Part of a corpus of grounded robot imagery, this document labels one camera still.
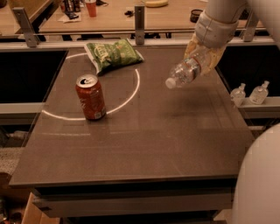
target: green chip bag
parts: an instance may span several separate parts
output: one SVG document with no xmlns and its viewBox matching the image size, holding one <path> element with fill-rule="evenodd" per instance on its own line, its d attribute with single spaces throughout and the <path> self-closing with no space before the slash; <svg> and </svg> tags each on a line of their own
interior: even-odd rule
<svg viewBox="0 0 280 224">
<path fill-rule="evenodd" d="M 85 45 L 85 49 L 97 74 L 110 68 L 124 67 L 144 61 L 142 55 L 133 49 L 127 39 L 120 39 L 114 44 L 88 43 Z"/>
</svg>

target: red cup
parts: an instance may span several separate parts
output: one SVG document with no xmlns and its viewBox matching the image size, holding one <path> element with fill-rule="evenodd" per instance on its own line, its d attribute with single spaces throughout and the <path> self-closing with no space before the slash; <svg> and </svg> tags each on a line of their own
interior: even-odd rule
<svg viewBox="0 0 280 224">
<path fill-rule="evenodd" d="M 85 1 L 87 5 L 88 15 L 91 18 L 96 17 L 96 0 L 87 0 Z"/>
</svg>

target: red soda can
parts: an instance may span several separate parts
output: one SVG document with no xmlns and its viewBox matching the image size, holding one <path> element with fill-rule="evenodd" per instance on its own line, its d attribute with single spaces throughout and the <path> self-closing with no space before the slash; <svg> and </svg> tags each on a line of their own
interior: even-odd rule
<svg viewBox="0 0 280 224">
<path fill-rule="evenodd" d="M 105 116 L 106 108 L 102 93 L 102 85 L 97 76 L 84 74 L 76 81 L 76 91 L 85 117 L 98 120 Z"/>
</svg>

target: clear plastic bottle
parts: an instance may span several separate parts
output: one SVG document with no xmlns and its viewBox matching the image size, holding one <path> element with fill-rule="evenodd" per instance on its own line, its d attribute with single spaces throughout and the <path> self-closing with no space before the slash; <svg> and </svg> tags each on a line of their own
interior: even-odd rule
<svg viewBox="0 0 280 224">
<path fill-rule="evenodd" d="M 258 105 L 262 104 L 265 98 L 269 94 L 269 90 L 268 90 L 269 84 L 270 82 L 266 80 L 261 86 L 255 87 L 249 97 L 250 101 Z"/>
<path fill-rule="evenodd" d="M 234 102 L 236 107 L 240 107 L 245 99 L 245 83 L 242 83 L 239 87 L 233 89 L 230 93 L 231 101 Z"/>
<path fill-rule="evenodd" d="M 202 46 L 182 60 L 170 71 L 170 78 L 165 82 L 168 88 L 182 88 L 186 83 L 192 82 L 210 64 L 209 49 Z"/>
</svg>

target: can top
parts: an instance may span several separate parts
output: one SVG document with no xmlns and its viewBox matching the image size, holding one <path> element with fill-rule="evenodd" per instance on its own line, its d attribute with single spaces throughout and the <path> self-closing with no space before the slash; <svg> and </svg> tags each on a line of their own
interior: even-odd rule
<svg viewBox="0 0 280 224">
<path fill-rule="evenodd" d="M 77 79 L 76 84 L 80 88 L 91 88 L 97 81 L 98 78 L 95 75 L 84 74 Z"/>
</svg>

